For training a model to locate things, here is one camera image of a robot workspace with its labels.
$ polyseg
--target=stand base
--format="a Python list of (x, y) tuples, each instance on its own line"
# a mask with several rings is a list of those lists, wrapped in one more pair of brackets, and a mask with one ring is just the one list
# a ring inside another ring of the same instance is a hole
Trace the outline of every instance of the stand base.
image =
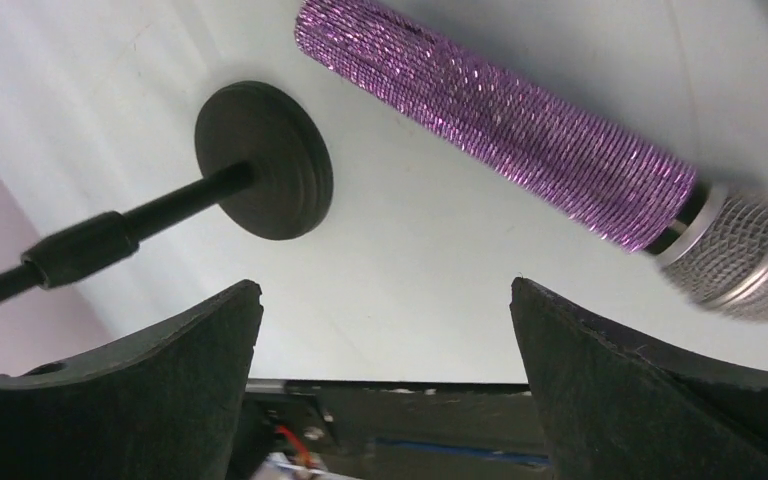
[(210, 97), (196, 122), (202, 175), (251, 164), (251, 187), (219, 205), (239, 226), (270, 240), (289, 240), (325, 218), (334, 188), (325, 142), (302, 107), (265, 83), (246, 81)]

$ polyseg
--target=sparkly purple sleeve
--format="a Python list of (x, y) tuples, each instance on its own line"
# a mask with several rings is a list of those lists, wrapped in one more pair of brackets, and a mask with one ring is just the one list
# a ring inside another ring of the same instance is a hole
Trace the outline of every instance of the sparkly purple sleeve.
[(625, 248), (649, 245), (695, 170), (369, 0), (306, 0), (302, 51)]

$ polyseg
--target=blue wire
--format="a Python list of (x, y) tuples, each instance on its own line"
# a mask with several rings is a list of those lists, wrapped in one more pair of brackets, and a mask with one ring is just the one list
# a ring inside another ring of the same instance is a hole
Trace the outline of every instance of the blue wire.
[(382, 438), (376, 439), (375, 443), (378, 445), (386, 445), (388, 447), (402, 447), (423, 452), (463, 455), (467, 457), (483, 458), (486, 460), (496, 460), (499, 462), (516, 463), (521, 465), (536, 465), (542, 467), (552, 466), (552, 462), (547, 457), (541, 457), (537, 455), (498, 452), (492, 450), (483, 450), (480, 448), (449, 447), (445, 445), (435, 445), (433, 443), (406, 442), (400, 440), (387, 440)]

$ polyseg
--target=purple glitter microphone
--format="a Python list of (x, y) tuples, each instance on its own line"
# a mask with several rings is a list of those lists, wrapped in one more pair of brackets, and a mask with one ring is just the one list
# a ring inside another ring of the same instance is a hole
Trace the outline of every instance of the purple glitter microphone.
[(369, 0), (307, 0), (301, 50), (629, 252), (697, 304), (768, 320), (768, 195), (697, 178), (642, 137)]

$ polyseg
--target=white table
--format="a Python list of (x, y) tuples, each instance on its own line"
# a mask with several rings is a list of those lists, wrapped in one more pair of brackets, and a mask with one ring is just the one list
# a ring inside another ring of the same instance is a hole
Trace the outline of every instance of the white table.
[[(768, 0), (391, 0), (722, 178), (768, 186)], [(243, 278), (254, 377), (525, 380), (517, 275), (667, 342), (768, 370), (768, 325), (705, 314), (627, 256), (313, 60), (299, 0), (0, 0), (0, 177), (49, 233), (198, 178), (216, 89), (272, 83), (317, 122), (336, 191), (272, 243), (218, 209), (80, 289), (117, 335)]]

